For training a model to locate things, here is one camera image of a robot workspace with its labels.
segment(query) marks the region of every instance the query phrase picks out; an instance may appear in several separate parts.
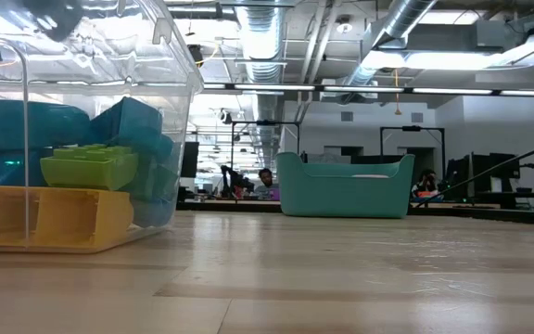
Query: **fluorescent light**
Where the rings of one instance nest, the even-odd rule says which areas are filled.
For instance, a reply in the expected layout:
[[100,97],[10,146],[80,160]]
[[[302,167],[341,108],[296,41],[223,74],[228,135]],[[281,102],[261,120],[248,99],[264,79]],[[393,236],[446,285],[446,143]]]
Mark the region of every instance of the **fluorescent light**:
[[403,93],[405,89],[399,87],[378,87],[378,86],[325,86],[326,92],[348,92],[348,93]]
[[534,91],[531,90],[503,90],[502,96],[534,96]]
[[400,69],[405,67],[405,59],[399,53],[370,51],[362,60],[362,67],[367,70]]
[[275,91],[266,91],[266,90],[254,90],[254,91],[242,91],[243,96],[255,96],[260,95],[271,95],[271,96],[282,96],[284,92],[275,92]]
[[405,60],[405,67],[419,70],[483,70],[491,65],[491,56],[478,53],[417,52]]
[[234,85],[235,89],[242,90],[282,90],[282,91],[313,91],[314,86],[308,84],[252,84],[239,83]]
[[479,15],[483,15],[485,11],[465,11],[462,10],[438,10],[428,11],[418,24],[450,24],[450,25],[469,25],[475,23],[479,19]]
[[525,44],[512,48],[501,55],[495,55],[492,58],[491,66],[512,66],[533,53],[534,41],[529,38]]
[[489,95],[490,89],[414,88],[417,94]]
[[224,89],[226,87],[223,83],[204,83],[203,89]]

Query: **black pole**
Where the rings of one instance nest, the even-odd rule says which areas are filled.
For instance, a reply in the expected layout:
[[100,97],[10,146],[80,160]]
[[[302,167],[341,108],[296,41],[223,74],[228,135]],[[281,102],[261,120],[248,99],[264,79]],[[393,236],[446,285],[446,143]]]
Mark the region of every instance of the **black pole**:
[[234,170],[234,127],[236,126],[235,122],[232,122],[232,143],[230,145],[230,168]]
[[385,131],[385,128],[381,127],[380,128],[380,163],[384,163],[384,156],[385,156],[384,144],[382,142],[382,134],[384,131]]
[[300,154],[300,126],[296,123],[296,139],[298,140],[298,143],[296,144],[296,154]]
[[444,129],[440,129],[442,140],[442,180],[446,180],[446,145],[444,144]]

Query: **clear plastic bin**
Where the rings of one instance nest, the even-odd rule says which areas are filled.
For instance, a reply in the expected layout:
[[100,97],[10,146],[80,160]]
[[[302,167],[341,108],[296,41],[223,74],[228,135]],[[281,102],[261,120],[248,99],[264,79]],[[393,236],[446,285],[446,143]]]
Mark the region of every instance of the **clear plastic bin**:
[[203,84],[166,5],[23,3],[0,2],[0,250],[101,251],[161,231]]

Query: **exposed ceiling pipe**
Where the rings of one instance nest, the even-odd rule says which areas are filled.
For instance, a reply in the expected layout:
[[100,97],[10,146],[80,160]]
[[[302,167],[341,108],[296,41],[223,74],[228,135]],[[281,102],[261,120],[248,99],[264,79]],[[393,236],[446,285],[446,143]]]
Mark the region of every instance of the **exposed ceiling pipe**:
[[[241,26],[244,57],[251,60],[279,60],[282,56],[286,10],[281,7],[238,6],[235,12]],[[282,69],[280,64],[275,63],[250,63],[247,65],[248,80],[255,84],[279,84],[282,82]],[[256,120],[282,120],[282,96],[256,95],[253,98]],[[257,134],[264,164],[271,167],[273,133],[270,129],[258,127]]]
[[314,83],[314,79],[316,79],[316,74],[318,73],[319,68],[321,67],[321,60],[323,60],[324,51],[326,50],[326,45],[329,42],[329,36],[331,36],[331,31],[333,30],[335,20],[337,19],[337,11],[339,10],[341,3],[342,0],[334,0],[333,2],[333,7],[331,8],[331,12],[329,14],[329,20],[326,23],[326,28],[324,29],[323,38],[321,38],[321,42],[319,43],[319,49],[316,52],[314,64],[312,64],[311,76],[308,78],[309,84]]
[[173,19],[216,19],[238,22],[232,7],[215,6],[168,6]]
[[[388,14],[381,20],[371,24],[364,35],[362,47],[364,59],[368,53],[382,43],[391,40],[403,40],[417,25],[424,15],[438,0],[394,0]],[[345,80],[345,85],[367,85],[379,69],[368,67],[367,63],[358,66]],[[347,104],[355,97],[354,94],[341,96],[340,103]]]
[[299,84],[304,84],[304,80],[306,80],[306,74],[308,74],[308,68],[311,65],[312,53],[314,52],[314,47],[316,46],[316,39],[319,37],[319,32],[321,31],[321,23],[323,22],[326,2],[327,0],[319,0],[316,14],[314,15],[314,25],[312,26],[311,39],[309,40],[308,47],[306,48],[304,63],[302,63],[302,72],[300,73],[300,77],[298,79]]

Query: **doorway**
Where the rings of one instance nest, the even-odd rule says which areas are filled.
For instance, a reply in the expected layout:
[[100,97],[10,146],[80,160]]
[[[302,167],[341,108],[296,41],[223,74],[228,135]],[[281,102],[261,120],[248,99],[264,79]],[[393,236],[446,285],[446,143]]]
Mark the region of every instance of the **doorway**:
[[[435,148],[405,148],[405,153],[413,154],[415,162],[413,163],[412,185],[419,182],[421,173],[426,169],[434,170],[434,153]],[[436,171],[436,176],[442,177],[442,171]]]

